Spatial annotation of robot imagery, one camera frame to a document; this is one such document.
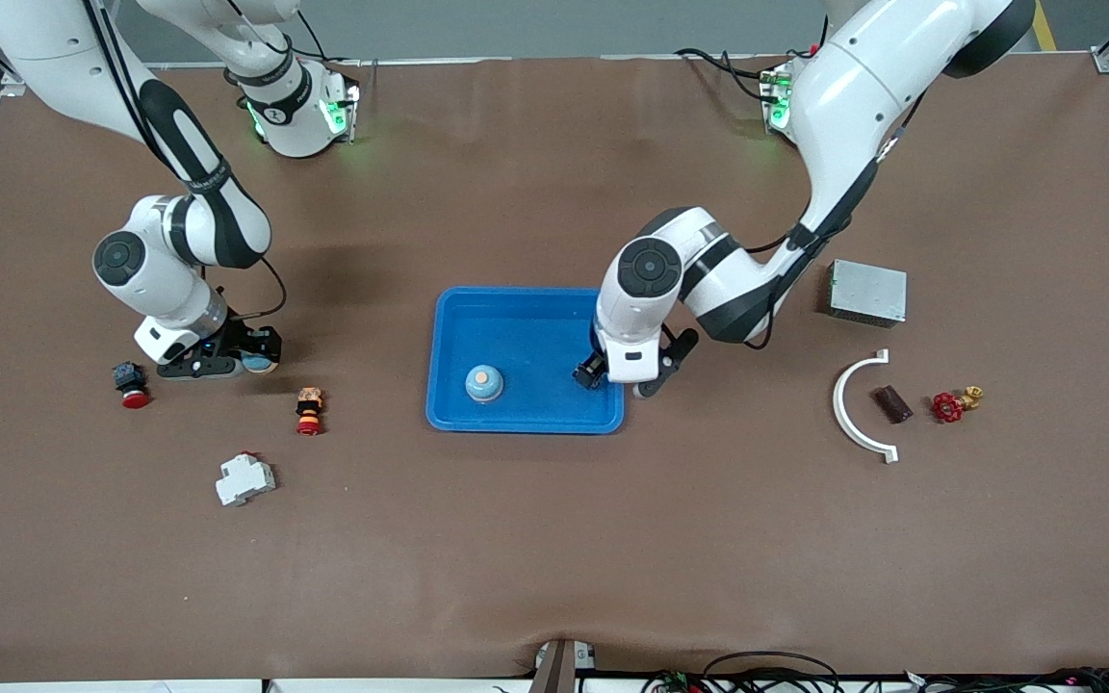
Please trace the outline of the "long plain brown capacitor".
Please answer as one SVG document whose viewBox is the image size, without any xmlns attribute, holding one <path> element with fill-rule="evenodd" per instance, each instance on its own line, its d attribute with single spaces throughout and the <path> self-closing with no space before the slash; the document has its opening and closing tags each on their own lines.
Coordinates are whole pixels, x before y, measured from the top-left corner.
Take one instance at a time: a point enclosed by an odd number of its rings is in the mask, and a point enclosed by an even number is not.
<svg viewBox="0 0 1109 693">
<path fill-rule="evenodd" d="M 891 424 L 897 425 L 910 420 L 913 416 L 910 404 L 906 402 L 893 386 L 884 386 L 872 391 L 872 398 L 879 405 L 881 411 Z"/>
</svg>

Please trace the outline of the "white circuit breaker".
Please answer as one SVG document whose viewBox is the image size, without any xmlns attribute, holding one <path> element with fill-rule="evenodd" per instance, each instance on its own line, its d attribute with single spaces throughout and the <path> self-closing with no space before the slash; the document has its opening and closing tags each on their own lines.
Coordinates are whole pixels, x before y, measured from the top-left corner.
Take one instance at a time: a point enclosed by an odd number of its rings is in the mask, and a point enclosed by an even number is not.
<svg viewBox="0 0 1109 693">
<path fill-rule="evenodd" d="M 223 507 L 241 507 L 276 488 L 273 470 L 260 456 L 244 450 L 218 466 L 216 492 Z"/>
</svg>

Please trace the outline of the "white half-round pipe clamp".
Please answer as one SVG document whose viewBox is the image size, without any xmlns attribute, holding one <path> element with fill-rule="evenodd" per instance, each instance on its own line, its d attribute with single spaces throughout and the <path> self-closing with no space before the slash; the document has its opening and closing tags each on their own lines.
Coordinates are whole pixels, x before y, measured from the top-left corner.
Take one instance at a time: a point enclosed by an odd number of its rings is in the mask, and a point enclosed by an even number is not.
<svg viewBox="0 0 1109 693">
<path fill-rule="evenodd" d="M 886 465 L 896 463 L 899 461 L 899 451 L 896 445 L 881 444 L 877 440 L 867 437 L 863 434 L 857 425 L 851 420 L 848 408 L 846 408 L 845 394 L 848 389 L 849 378 L 854 376 L 855 371 L 859 371 L 862 368 L 866 367 L 877 367 L 877 365 L 886 365 L 891 361 L 891 351 L 888 349 L 879 349 L 872 355 L 871 358 L 865 358 L 859 361 L 855 361 L 846 367 L 843 371 L 838 374 L 838 378 L 833 386 L 831 394 L 831 402 L 833 412 L 835 412 L 836 422 L 840 426 L 841 431 L 845 435 L 851 442 L 858 445 L 859 448 L 869 451 L 871 453 L 877 453 L 884 457 L 884 462 Z"/>
</svg>

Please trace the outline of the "silver metal box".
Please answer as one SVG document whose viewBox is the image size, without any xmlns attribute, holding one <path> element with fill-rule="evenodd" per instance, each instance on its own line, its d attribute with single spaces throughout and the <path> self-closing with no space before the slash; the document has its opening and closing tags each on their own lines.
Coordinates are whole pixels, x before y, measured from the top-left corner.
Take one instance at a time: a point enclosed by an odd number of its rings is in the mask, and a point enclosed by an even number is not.
<svg viewBox="0 0 1109 693">
<path fill-rule="evenodd" d="M 848 259 L 830 272 L 828 315 L 872 327 L 893 328 L 907 319 L 908 275 Z"/>
</svg>

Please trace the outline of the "blue plastic tray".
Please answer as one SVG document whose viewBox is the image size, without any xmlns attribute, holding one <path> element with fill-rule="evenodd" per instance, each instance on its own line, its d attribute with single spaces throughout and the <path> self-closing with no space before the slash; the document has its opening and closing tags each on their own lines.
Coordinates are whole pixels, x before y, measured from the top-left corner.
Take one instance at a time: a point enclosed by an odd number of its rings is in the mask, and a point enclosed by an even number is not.
<svg viewBox="0 0 1109 693">
<path fill-rule="evenodd" d="M 450 288 L 436 303 L 426 419 L 471 434 L 613 434 L 625 420 L 615 383 L 586 390 L 574 369 L 590 354 L 598 291 Z M 465 391 L 477 365 L 503 374 L 503 393 L 476 402 Z"/>
</svg>

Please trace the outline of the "grey metal bracket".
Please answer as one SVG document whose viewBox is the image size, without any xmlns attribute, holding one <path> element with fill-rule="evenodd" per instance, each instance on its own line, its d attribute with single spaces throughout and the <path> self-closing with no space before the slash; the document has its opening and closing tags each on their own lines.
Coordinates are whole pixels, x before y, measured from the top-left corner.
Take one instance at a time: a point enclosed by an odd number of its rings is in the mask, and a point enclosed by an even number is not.
<svg viewBox="0 0 1109 693">
<path fill-rule="evenodd" d="M 551 640 L 538 650 L 535 663 L 528 693 L 588 693 L 584 675 L 597 671 L 597 649 L 584 641 Z"/>
</svg>

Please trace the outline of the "brass valve red handwheel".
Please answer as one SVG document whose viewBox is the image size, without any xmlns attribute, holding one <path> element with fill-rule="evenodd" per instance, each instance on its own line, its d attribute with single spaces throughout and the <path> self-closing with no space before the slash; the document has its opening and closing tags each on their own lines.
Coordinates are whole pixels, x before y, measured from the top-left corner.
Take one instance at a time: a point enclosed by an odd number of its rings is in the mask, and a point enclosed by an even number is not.
<svg viewBox="0 0 1109 693">
<path fill-rule="evenodd" d="M 935 395 L 932 402 L 934 417 L 942 422 L 958 422 L 965 412 L 976 411 L 980 407 L 983 398 L 981 387 L 968 386 L 959 391 L 940 393 Z"/>
</svg>

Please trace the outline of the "red mushroom button black block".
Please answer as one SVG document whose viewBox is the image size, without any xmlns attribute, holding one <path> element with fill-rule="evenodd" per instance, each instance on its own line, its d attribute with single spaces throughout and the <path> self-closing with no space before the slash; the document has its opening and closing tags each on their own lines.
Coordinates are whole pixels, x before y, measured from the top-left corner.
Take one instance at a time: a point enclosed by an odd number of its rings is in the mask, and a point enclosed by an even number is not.
<svg viewBox="0 0 1109 693">
<path fill-rule="evenodd" d="M 151 402 L 146 376 L 140 365 L 132 361 L 119 363 L 112 369 L 112 378 L 124 408 L 141 409 Z"/>
</svg>

